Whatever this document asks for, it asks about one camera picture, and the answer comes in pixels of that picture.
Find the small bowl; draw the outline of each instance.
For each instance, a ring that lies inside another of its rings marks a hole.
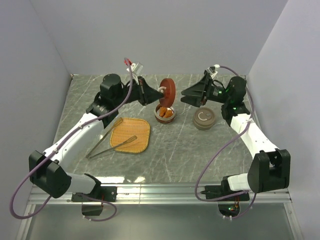
[[[155,109],[154,109],[154,116],[155,116],[155,119],[159,122],[159,123],[162,123],[162,124],[168,124],[168,123],[171,123],[175,117],[176,117],[176,110],[175,110],[175,107],[172,105],[171,107],[167,107],[167,109],[169,110],[172,110],[173,112],[173,115],[171,117],[160,117],[159,116],[159,112],[160,112],[160,108],[161,108],[161,104],[158,104]]]

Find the can lid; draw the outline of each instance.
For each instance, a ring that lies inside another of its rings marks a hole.
[[[207,130],[210,129],[216,120],[214,111],[207,107],[200,107],[193,115],[193,124],[197,129]]]
[[[159,102],[163,107],[170,108],[176,98],[176,85],[174,80],[172,78],[163,79],[160,83],[160,88],[164,88],[164,97],[159,99]]]

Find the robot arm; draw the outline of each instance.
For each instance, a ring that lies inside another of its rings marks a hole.
[[[164,94],[148,86],[145,79],[138,76],[141,68],[140,63],[131,63],[131,70],[136,81],[132,82],[132,90],[126,103],[139,101],[146,106],[163,98]],[[33,184],[53,198],[59,198],[66,192],[72,192],[102,200],[104,191],[99,180],[86,173],[84,175],[68,173],[65,172],[65,169],[78,153],[118,115],[118,111],[115,111],[107,117],[95,120],[111,112],[124,101],[129,92],[129,84],[130,82],[124,85],[117,74],[108,74],[103,78],[100,92],[96,94],[93,103],[87,108],[78,123],[53,146],[42,153],[34,151],[29,156],[29,170],[31,171],[52,152],[55,152],[51,159],[30,176]],[[76,132],[72,137],[68,138],[74,131]],[[64,141],[62,148],[57,150],[57,146]]]
[[[225,176],[221,182],[221,194],[224,196],[242,190],[260,193],[287,188],[290,178],[289,152],[279,150],[252,119],[243,102],[247,81],[234,76],[225,88],[221,82],[214,80],[218,67],[209,67],[199,82],[183,90],[181,101],[195,107],[205,105],[208,100],[222,103],[222,117],[237,134],[242,133],[250,123],[241,139],[253,158],[251,167],[248,173]]]

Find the orange food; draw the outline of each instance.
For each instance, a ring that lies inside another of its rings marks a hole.
[[[166,107],[160,107],[160,111],[159,111],[159,116],[161,117],[161,118],[163,118],[164,117],[164,115],[166,114],[166,112],[167,112],[167,108]]]
[[[173,114],[174,114],[174,112],[171,109],[169,109],[165,112],[164,118],[166,118],[166,119],[170,118]]]

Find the red connector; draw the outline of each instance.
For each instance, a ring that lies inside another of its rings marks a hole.
[[[129,64],[130,64],[130,66],[132,65],[132,61],[130,61],[130,59],[128,58],[128,60],[129,60]],[[127,64],[126,63],[126,60],[124,60],[124,64]]]

